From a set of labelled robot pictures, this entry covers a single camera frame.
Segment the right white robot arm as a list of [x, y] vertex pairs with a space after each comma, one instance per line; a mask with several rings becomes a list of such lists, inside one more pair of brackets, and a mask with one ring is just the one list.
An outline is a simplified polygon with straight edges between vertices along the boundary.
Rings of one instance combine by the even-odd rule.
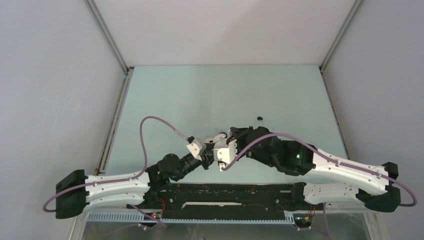
[[392, 213], [401, 204], [400, 189], [393, 186], [398, 165], [366, 165], [337, 157], [293, 136], [280, 136], [266, 127], [231, 127], [229, 144], [236, 156], [247, 157], [289, 176], [328, 178], [334, 183], [295, 183], [291, 204], [297, 209], [328, 202], [363, 203], [377, 212]]

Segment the white earbud case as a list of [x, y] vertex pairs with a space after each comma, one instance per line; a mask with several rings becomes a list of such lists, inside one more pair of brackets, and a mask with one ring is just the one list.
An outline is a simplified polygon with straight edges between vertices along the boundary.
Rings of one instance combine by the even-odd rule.
[[227, 134], [226, 133], [220, 133], [212, 138], [213, 143], [226, 143], [227, 142]]

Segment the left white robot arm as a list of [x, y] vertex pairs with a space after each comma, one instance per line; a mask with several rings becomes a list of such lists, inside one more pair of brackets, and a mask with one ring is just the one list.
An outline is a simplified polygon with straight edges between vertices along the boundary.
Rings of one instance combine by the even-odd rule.
[[199, 166], [205, 170], [214, 162], [214, 153], [204, 151], [199, 159], [191, 153], [183, 157], [169, 153], [156, 164], [138, 172], [121, 175], [86, 175], [83, 169], [74, 170], [56, 186], [55, 218], [76, 217], [90, 208], [142, 204], [153, 208], [158, 192], [171, 181], [179, 181]]

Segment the beige earbud case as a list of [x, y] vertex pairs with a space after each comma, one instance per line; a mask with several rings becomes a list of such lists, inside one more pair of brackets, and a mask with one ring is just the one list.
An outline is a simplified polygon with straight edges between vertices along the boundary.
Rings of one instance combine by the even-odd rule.
[[208, 137], [204, 140], [204, 142], [207, 144], [213, 144], [215, 141], [213, 137]]

